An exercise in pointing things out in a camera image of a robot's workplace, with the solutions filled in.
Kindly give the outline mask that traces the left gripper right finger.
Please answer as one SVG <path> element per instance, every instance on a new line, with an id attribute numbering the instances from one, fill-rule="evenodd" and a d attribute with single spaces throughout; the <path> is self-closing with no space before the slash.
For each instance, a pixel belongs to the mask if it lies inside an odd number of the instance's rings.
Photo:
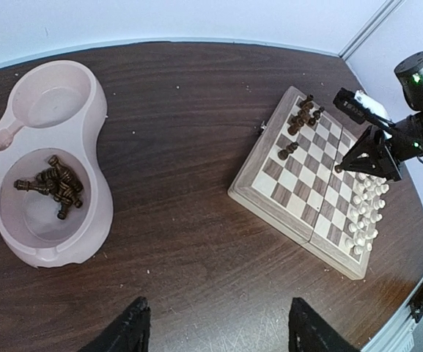
<path id="1" fill-rule="evenodd" d="M 288 331 L 288 351 L 358 351 L 300 297 L 292 300 Z"/>

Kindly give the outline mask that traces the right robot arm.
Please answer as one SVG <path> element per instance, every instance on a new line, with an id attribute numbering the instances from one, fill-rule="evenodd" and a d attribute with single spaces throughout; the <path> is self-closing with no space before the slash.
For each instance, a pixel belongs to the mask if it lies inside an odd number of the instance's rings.
<path id="1" fill-rule="evenodd" d="M 414 110 L 399 122 L 391 121 L 384 107 L 371 97 L 341 88 L 333 104 L 359 125 L 369 126 L 334 167 L 335 172 L 359 172 L 399 181 L 401 168 L 411 158 L 423 159 L 423 51 L 399 63 L 394 74 Z"/>

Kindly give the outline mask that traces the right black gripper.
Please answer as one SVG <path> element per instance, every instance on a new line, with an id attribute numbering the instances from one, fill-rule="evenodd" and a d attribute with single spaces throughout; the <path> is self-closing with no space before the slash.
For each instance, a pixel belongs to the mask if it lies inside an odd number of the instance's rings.
<path id="1" fill-rule="evenodd" d="M 402 179 L 400 162 L 393 156 L 384 131 L 374 126 L 362 133 L 334 170 L 360 172 L 392 182 Z"/>

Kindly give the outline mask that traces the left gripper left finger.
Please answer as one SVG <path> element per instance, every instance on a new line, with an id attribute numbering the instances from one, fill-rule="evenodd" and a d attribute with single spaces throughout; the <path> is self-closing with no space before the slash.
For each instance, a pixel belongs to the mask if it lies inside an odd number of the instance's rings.
<path id="1" fill-rule="evenodd" d="M 79 351 L 148 351 L 150 319 L 151 309 L 148 300 L 139 296 Z"/>

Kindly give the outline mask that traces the dark chess piece tall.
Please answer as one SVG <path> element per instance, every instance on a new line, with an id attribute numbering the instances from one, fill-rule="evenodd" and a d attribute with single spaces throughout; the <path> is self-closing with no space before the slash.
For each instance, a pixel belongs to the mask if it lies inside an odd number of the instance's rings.
<path id="1" fill-rule="evenodd" d="M 304 125 L 305 125 L 304 118 L 295 117 L 291 120 L 290 126 L 287 129 L 287 132 L 289 133 L 289 135 L 295 136 L 300 131 L 300 129 L 304 127 Z"/>

